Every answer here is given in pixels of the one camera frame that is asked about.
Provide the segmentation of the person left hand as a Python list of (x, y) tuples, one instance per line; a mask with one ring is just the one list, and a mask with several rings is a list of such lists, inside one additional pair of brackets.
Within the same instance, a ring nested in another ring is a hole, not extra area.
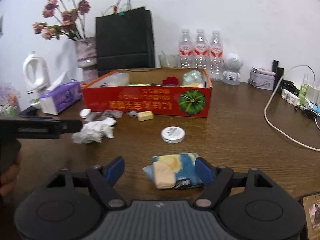
[(21, 154), (18, 154), (14, 163), (1, 175), (1, 196), (6, 197), (14, 191), (17, 176), (20, 172)]

